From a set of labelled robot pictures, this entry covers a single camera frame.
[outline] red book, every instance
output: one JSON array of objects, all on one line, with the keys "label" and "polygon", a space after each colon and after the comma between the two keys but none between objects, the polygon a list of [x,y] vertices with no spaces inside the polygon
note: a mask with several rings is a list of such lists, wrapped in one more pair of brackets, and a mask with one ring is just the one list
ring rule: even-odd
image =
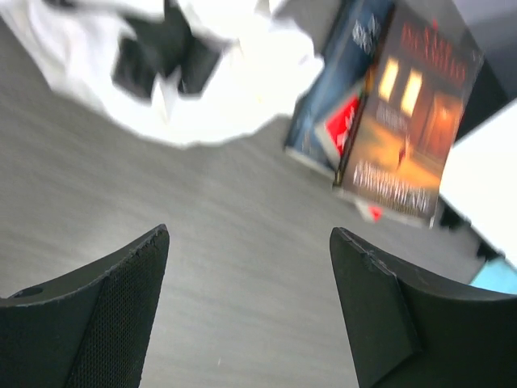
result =
[{"label": "red book", "polygon": [[357,92],[349,95],[326,120],[316,127],[316,136],[330,163],[336,169],[343,156],[348,132],[359,106],[359,97],[360,95]]}]

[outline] floor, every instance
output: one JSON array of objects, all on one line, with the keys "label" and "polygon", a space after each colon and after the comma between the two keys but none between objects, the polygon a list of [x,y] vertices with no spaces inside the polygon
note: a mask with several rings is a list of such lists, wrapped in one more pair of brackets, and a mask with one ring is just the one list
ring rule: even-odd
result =
[{"label": "floor", "polygon": [[[289,11],[321,46],[337,0]],[[137,140],[50,94],[0,25],[0,295],[166,223],[170,258],[143,388],[357,386],[328,240],[334,226],[469,282],[467,231],[373,226],[282,152],[288,121],[220,148]]]}]

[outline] book cover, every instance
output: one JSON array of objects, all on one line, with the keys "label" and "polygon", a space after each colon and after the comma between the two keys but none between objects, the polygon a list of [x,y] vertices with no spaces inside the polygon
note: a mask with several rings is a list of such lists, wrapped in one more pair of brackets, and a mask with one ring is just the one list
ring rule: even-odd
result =
[{"label": "book cover", "polygon": [[[406,0],[406,3],[419,15],[425,17],[427,22],[434,23],[453,44],[466,44],[476,47],[476,40],[463,20],[458,6],[456,6],[460,2]],[[509,103],[510,100],[499,80],[497,80],[490,63],[484,61],[474,83],[472,94],[465,106],[456,135],[456,142]]]},{"label": "book cover", "polygon": [[326,157],[334,169],[338,168],[339,161],[343,156],[345,142],[348,139],[348,133],[359,107],[361,88],[353,91],[351,95],[347,95],[339,103],[338,109],[332,112],[315,129],[317,139],[320,141],[322,149],[325,151]]},{"label": "book cover", "polygon": [[285,152],[329,177],[335,166],[316,135],[316,127],[343,104],[369,67],[391,0],[345,0],[324,49],[325,69],[293,117]]},{"label": "book cover", "polygon": [[338,192],[432,225],[443,168],[482,63],[476,47],[453,44],[398,5],[336,173]]}]

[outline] blue book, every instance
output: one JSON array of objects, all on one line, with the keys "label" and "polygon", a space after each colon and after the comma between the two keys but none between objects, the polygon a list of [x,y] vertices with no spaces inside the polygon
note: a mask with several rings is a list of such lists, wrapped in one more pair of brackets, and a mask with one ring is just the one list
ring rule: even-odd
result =
[{"label": "blue book", "polygon": [[392,7],[392,0],[343,0],[323,52],[325,69],[292,119],[285,152],[331,178],[334,166],[316,128],[357,92]]}]

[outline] paperback book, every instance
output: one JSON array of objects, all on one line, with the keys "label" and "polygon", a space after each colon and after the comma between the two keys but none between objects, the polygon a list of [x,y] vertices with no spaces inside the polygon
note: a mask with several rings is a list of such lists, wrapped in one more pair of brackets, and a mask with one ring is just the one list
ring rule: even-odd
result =
[{"label": "paperback book", "polygon": [[339,103],[337,111],[332,112],[315,129],[316,137],[334,171],[339,167],[339,161],[343,156],[345,142],[359,108],[362,90],[363,85],[357,91],[352,91],[350,95],[347,95]]},{"label": "paperback book", "polygon": [[392,8],[391,0],[343,0],[323,53],[325,69],[293,117],[285,152],[329,177],[338,163],[329,160],[316,129],[341,120],[343,107],[360,90]]},{"label": "paperback book", "polygon": [[453,44],[403,4],[384,34],[334,189],[387,216],[432,226],[443,168],[483,56],[474,45]]}]

